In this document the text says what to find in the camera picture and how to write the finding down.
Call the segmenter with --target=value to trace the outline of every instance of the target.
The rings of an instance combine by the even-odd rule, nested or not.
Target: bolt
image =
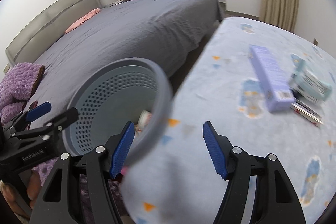
[[[105,151],[105,147],[103,147],[103,146],[98,146],[97,148],[96,148],[96,152],[97,153],[102,153],[102,152],[104,152]]]
[[[61,155],[61,159],[62,159],[62,160],[66,160],[67,158],[69,158],[69,154],[68,154],[68,153],[63,153],[63,154]]]
[[[240,153],[242,152],[242,149],[241,149],[240,147],[234,147],[234,148],[232,149],[232,151],[233,151],[233,153],[235,153],[235,154],[240,154]]]
[[[269,154],[269,155],[268,155],[268,158],[269,158],[271,161],[276,161],[276,160],[277,160],[277,157],[276,157],[274,154]]]

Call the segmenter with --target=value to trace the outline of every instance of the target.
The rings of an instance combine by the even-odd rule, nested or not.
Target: light blue tablecloth
[[[204,143],[206,121],[251,155],[278,156],[307,224],[313,224],[332,199],[336,191],[335,92],[322,106],[321,128],[293,110],[269,113],[248,58],[250,44],[267,47],[288,78],[297,55],[318,63],[335,85],[335,59],[312,43],[254,20],[223,21],[175,96],[161,142],[125,176],[122,195],[137,224],[213,223],[227,182],[216,174]],[[249,223],[254,191],[255,177],[251,177],[243,223]]]

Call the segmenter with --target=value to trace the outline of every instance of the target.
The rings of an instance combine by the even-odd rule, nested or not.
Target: gray bedsheet
[[[217,0],[133,0],[102,9],[36,61],[46,74],[27,105],[48,101],[52,110],[31,128],[66,110],[90,75],[113,61],[148,58],[171,76],[219,19]]]

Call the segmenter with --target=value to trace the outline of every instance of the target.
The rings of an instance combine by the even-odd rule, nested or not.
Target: barcode
[[[291,99],[293,97],[293,94],[290,92],[284,92],[284,91],[278,91],[277,97],[280,99]]]

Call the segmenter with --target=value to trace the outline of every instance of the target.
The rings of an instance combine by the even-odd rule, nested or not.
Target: gray plastic basket
[[[137,124],[143,110],[152,118],[134,138],[126,164],[131,164],[161,137],[169,116],[172,91],[164,71],[143,58],[113,62],[93,74],[71,99],[79,119],[63,131],[63,142],[73,155],[89,153],[119,134],[127,121]]]

